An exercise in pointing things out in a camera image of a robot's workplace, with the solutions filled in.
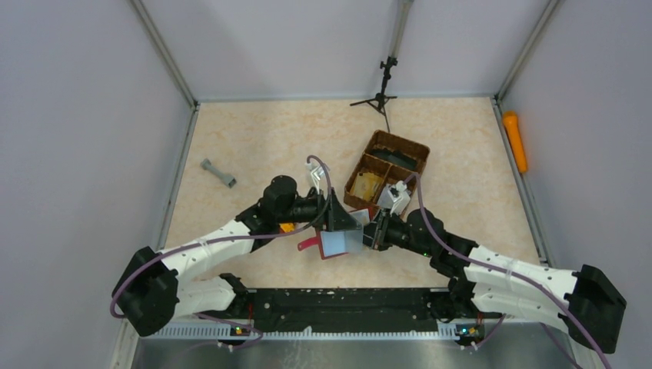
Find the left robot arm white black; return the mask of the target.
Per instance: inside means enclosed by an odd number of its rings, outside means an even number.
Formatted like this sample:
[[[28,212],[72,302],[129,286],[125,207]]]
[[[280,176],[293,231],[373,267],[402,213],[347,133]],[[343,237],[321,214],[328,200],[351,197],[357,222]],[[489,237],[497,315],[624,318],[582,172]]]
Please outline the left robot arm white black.
[[[311,188],[304,197],[286,175],[271,180],[262,197],[217,230],[185,245],[163,251],[146,246],[132,256],[111,294],[110,312],[125,318],[146,337],[168,322],[204,311],[238,317],[247,298],[240,281],[223,274],[209,281],[197,277],[216,265],[250,254],[284,236],[282,224],[304,223],[323,244],[361,244],[363,225],[347,212],[333,190]]]

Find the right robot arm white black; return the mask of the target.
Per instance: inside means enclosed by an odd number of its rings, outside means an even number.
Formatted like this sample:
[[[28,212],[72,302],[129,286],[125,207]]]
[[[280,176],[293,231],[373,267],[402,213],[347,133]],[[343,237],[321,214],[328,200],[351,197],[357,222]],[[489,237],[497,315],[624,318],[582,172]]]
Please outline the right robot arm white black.
[[[385,251],[395,246],[429,260],[448,277],[451,307],[462,316],[497,313],[537,321],[589,349],[616,351],[627,302],[599,268],[566,270],[508,257],[450,233],[429,211],[406,220],[379,211],[364,226],[363,242]]]

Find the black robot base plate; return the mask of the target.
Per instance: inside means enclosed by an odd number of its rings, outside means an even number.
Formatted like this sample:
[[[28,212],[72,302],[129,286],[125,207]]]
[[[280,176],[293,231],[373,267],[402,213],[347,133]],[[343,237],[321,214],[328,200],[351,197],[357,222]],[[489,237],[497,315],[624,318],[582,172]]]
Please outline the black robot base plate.
[[[215,317],[250,322],[265,333],[436,331],[456,318],[476,319],[468,302],[440,288],[259,288],[239,294]]]

